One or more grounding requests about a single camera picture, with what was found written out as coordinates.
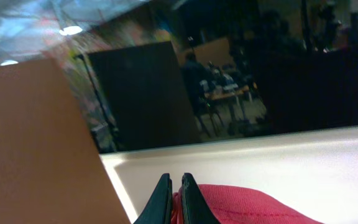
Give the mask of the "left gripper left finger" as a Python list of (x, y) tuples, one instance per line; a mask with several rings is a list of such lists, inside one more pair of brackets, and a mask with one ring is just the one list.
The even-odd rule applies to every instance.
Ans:
[(163, 174), (142, 213), (134, 224), (171, 224), (173, 207), (172, 180)]

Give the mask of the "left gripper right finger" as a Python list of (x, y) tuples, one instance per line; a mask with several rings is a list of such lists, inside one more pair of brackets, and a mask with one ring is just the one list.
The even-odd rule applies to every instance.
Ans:
[(206, 203), (193, 175), (184, 173), (181, 182), (184, 224), (220, 224)]

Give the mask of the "orange-red t-shirt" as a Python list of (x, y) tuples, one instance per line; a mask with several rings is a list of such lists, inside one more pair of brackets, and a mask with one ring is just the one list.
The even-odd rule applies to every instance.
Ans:
[(318, 224), (275, 198), (254, 189), (200, 184), (199, 189), (220, 223)]

